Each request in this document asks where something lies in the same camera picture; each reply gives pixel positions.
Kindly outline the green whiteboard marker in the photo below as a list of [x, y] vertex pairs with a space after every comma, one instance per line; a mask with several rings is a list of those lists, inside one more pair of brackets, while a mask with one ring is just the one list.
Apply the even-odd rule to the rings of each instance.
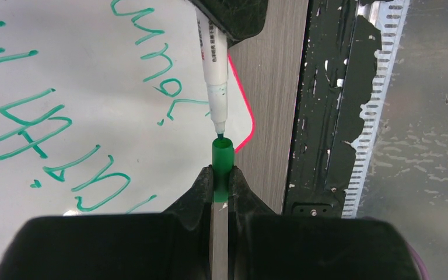
[[228, 119], [228, 42], [226, 35], [196, 9], [204, 80], [209, 112], [217, 138], [224, 138]]

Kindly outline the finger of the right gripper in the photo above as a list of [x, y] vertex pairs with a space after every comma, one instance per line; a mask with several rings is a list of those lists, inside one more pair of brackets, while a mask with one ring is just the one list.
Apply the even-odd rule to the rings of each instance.
[[190, 0], [227, 37], [228, 47], [257, 36], [265, 25], [268, 0]]

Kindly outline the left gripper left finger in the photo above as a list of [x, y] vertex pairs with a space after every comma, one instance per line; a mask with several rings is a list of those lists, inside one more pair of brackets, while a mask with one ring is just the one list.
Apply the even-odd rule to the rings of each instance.
[[213, 171], [161, 213], [42, 216], [26, 222], [0, 279], [210, 279]]

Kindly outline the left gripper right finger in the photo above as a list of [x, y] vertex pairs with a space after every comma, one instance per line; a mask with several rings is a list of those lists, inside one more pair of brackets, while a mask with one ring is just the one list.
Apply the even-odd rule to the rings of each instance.
[[375, 219], [283, 216], [229, 176], [229, 279], [420, 279], [396, 229]]

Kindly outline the green marker cap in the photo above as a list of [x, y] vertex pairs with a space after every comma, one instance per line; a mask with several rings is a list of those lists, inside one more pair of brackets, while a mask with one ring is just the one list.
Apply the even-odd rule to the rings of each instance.
[[229, 196], [229, 176], [235, 165], [235, 150], [229, 138], [216, 138], [212, 142], [212, 170], [214, 202], [223, 203]]

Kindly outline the whiteboard with pink frame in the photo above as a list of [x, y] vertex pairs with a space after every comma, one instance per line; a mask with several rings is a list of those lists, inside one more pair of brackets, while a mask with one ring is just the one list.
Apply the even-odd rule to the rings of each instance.
[[[190, 1], [0, 1], [0, 263], [42, 216], [161, 213], [212, 161]], [[255, 121], [227, 55], [225, 136]]]

